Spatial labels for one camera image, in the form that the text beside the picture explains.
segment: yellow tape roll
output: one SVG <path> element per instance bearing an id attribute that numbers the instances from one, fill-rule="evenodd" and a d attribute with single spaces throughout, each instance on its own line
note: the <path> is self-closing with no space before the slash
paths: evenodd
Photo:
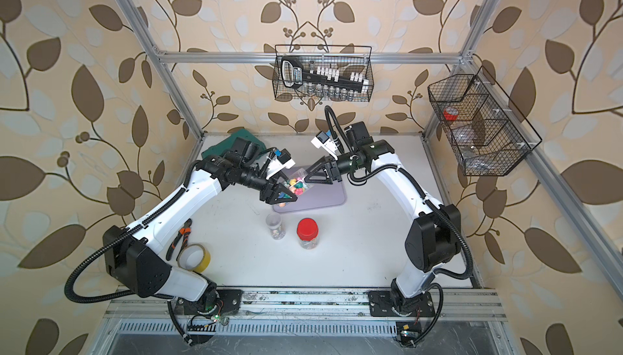
<path id="1" fill-rule="evenodd" d="M 210 264 L 210 253 L 201 244 L 189 244 L 177 256 L 177 265 L 188 271 L 202 273 Z"/>

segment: red lid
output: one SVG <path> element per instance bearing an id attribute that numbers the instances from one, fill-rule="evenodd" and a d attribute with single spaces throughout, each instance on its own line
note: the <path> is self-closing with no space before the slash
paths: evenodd
<path id="1" fill-rule="evenodd" d="M 318 236 L 318 224 L 312 219 L 302 219 L 297 227 L 297 235 L 304 242 L 311 242 Z"/>

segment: plastic bag of candy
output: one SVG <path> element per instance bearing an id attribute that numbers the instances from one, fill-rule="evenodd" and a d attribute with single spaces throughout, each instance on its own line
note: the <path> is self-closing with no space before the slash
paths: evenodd
<path id="1" fill-rule="evenodd" d="M 290 190 L 294 195 L 303 195 L 304 192 L 313 187 L 313 184 L 305 183 L 305 177 L 307 176 L 307 171 L 304 168 L 300 168 L 296 170 L 288 180 L 282 182 L 282 184 Z M 290 195 L 285 193 L 279 193 L 279 198 L 291 198 Z M 280 207 L 284 207 L 287 205 L 287 202 L 279 203 Z"/>

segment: black wire basket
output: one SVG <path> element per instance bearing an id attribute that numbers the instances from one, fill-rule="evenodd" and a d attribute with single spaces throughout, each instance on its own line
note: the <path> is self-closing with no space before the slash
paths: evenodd
<path id="1" fill-rule="evenodd" d="M 278 44 L 272 77 L 275 99 L 370 102 L 371 53 L 372 47 L 363 45 Z"/>
<path id="2" fill-rule="evenodd" d="M 456 74 L 428 87 L 429 99 L 465 176 L 505 176 L 542 141 L 534 126 L 508 97 L 500 106 L 487 88 L 492 76 L 483 68 Z M 526 123 L 527 138 L 513 124 Z"/>

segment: jar of candy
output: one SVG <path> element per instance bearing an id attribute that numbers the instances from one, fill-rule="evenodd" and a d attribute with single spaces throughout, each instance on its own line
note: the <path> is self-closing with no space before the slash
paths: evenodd
<path id="1" fill-rule="evenodd" d="M 285 229 L 281 224 L 281 215 L 279 213 L 271 213 L 266 216 L 266 225 L 269 226 L 270 235 L 275 240 L 280 240 L 285 236 Z"/>
<path id="2" fill-rule="evenodd" d="M 318 224 L 312 219 L 302 219 L 297 227 L 301 247 L 306 250 L 316 248 L 318 244 Z"/>

